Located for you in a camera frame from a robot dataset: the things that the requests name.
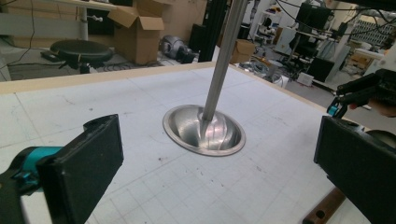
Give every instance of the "stainless steel bowl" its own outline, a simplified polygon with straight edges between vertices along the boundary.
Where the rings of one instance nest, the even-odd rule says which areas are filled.
[[[242,149],[246,142],[242,127],[216,111],[211,121],[203,120],[204,108],[182,105],[163,118],[166,133],[180,146],[207,156],[228,156]]]

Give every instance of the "metal pole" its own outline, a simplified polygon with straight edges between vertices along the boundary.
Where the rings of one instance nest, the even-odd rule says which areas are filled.
[[[88,40],[88,21],[87,8],[79,7],[80,37],[82,40]]]
[[[206,105],[203,114],[204,120],[212,120],[215,114],[221,88],[224,83],[228,64],[233,52],[233,46],[240,29],[242,19],[244,18],[247,5],[248,0],[233,0],[219,51],[219,57],[216,62],[215,72],[210,84],[209,94],[207,95],[206,99]]]

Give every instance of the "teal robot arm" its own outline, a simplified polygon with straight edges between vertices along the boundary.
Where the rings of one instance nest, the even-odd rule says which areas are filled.
[[[388,105],[396,105],[396,72],[380,69],[337,87],[336,96],[327,113],[340,119],[347,112],[347,106],[367,105],[369,99],[377,99]]]
[[[28,147],[0,175],[0,223],[28,223],[21,196],[39,189],[52,223],[84,223],[122,162],[117,115],[87,122],[64,147]]]

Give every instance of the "white table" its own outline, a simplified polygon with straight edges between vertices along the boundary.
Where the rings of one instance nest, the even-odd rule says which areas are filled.
[[[217,109],[247,134],[212,158],[175,144],[163,116],[204,105],[213,63],[0,83],[0,172],[30,146],[64,146],[91,119],[119,114],[124,163],[88,223],[300,223],[333,188],[313,163],[323,110],[230,67]],[[50,223],[42,193],[24,200]],[[369,223],[346,201],[330,223]]]

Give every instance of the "wall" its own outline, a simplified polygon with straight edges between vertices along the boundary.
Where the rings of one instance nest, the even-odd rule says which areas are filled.
[[[40,23],[37,22],[39,19],[51,19],[59,21],[76,21],[78,17],[78,8],[65,4],[56,4],[51,1],[40,2],[30,0],[0,0],[0,5],[4,5],[1,9],[6,14],[28,16],[29,21],[31,17],[35,17],[35,35],[31,37],[33,33],[30,30],[23,29],[28,35],[14,35],[11,36],[9,41],[19,48],[45,48],[49,47],[53,42],[61,40],[63,38],[46,38],[40,34]]]
[[[290,4],[294,4],[296,6],[300,6],[304,0],[285,0],[285,2],[288,2]],[[298,7],[290,6],[286,3],[278,2],[278,5],[281,5],[281,10],[283,11],[283,17],[282,20],[279,23],[279,26],[281,27],[286,27],[286,26],[292,26],[294,24],[294,18],[296,18],[297,13],[299,11]]]
[[[11,81],[6,60],[0,52],[0,82]]]
[[[206,9],[206,0],[175,0],[173,5],[164,5],[163,23],[165,30],[161,36],[175,35],[188,42],[192,26],[202,24]]]
[[[346,8],[355,8],[356,5],[344,2],[338,2],[336,8],[346,9]],[[337,30],[340,26],[341,22],[350,20],[355,15],[355,11],[334,11],[334,22],[332,24],[332,28]]]

